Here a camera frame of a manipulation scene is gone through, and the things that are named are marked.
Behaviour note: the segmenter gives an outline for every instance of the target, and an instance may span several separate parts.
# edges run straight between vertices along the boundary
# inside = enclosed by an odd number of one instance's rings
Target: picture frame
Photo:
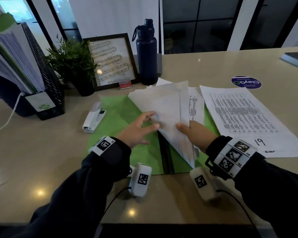
[[[83,41],[99,64],[93,77],[95,91],[117,88],[120,81],[140,82],[128,33],[84,38]]]

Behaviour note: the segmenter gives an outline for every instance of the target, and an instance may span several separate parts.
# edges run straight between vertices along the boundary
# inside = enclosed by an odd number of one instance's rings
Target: stapler
[[[83,124],[84,132],[92,134],[97,128],[100,121],[105,116],[105,114],[106,114],[106,111],[102,110],[102,102],[94,103],[93,107],[91,108]]]

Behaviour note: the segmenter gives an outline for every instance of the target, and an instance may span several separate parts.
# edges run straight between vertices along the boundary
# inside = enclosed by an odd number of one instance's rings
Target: hand
[[[213,140],[218,137],[197,121],[190,121],[190,127],[181,123],[177,123],[175,127],[181,133],[185,134],[191,143],[198,147],[203,153],[205,153],[206,149]]]
[[[130,148],[135,147],[137,144],[149,144],[149,141],[144,140],[145,135],[155,132],[159,128],[159,124],[152,124],[145,128],[142,128],[144,122],[150,120],[151,116],[154,116],[156,112],[150,111],[142,113],[134,122],[121,131],[116,138],[123,141]]]

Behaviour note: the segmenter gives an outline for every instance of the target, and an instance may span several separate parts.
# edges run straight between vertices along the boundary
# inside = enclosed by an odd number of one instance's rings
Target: green plant
[[[91,81],[97,63],[92,58],[88,45],[74,39],[59,39],[58,35],[56,37],[61,45],[59,48],[54,46],[54,50],[48,49],[50,54],[46,56],[46,61],[64,81],[77,82],[82,79]]]

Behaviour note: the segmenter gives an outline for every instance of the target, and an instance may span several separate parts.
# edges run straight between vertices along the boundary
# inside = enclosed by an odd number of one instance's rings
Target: black cable
[[[236,200],[236,202],[242,207],[242,209],[244,210],[247,218],[249,219],[250,223],[252,224],[254,230],[258,233],[259,237],[261,237],[258,229],[256,228],[255,224],[253,223],[252,219],[250,218],[249,214],[247,213],[247,211],[245,210],[245,208],[243,207],[242,203],[234,196],[232,195],[230,192],[226,191],[226,190],[223,190],[223,189],[217,189],[216,192],[224,192],[226,194],[228,194],[229,196],[233,197],[234,200]]]
[[[125,187],[123,188],[121,191],[118,192],[118,194],[115,196],[115,198],[113,198],[113,200],[110,202],[109,206],[107,206],[107,209],[105,209],[105,212],[103,214],[103,216],[105,215],[106,211],[108,210],[108,208],[110,207],[110,205],[114,202],[114,200],[125,190],[125,189],[131,189],[131,187]]]

